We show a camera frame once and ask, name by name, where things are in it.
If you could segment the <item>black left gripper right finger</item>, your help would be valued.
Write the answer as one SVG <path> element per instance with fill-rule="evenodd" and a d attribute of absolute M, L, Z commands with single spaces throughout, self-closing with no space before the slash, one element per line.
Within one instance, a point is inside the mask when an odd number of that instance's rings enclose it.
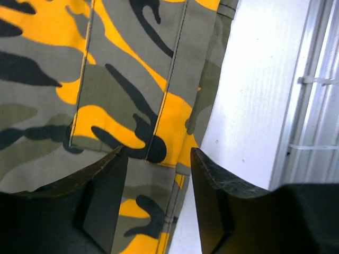
<path fill-rule="evenodd" d="M 253 185 L 191 149 L 203 253 L 338 253 L 338 184 Z"/>

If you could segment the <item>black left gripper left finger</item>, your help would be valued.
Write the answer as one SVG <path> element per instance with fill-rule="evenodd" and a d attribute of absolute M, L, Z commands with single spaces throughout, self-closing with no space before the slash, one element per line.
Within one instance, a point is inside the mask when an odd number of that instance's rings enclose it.
<path fill-rule="evenodd" d="M 118 147 L 35 191 L 1 193 L 1 253 L 110 253 L 127 164 Z"/>

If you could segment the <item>camouflage yellow green trousers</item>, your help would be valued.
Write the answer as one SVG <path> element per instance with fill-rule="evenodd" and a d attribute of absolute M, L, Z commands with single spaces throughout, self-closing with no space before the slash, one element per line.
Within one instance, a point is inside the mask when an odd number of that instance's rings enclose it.
<path fill-rule="evenodd" d="M 167 253 L 237 5 L 1 1 L 1 193 L 124 147 L 110 253 Z"/>

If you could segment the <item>aluminium frame rail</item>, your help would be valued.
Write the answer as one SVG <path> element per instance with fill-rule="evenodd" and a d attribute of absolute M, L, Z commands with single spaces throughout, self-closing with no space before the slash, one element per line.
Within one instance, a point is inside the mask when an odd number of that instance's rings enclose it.
<path fill-rule="evenodd" d="M 338 1 L 311 1 L 270 189 L 338 182 Z"/>

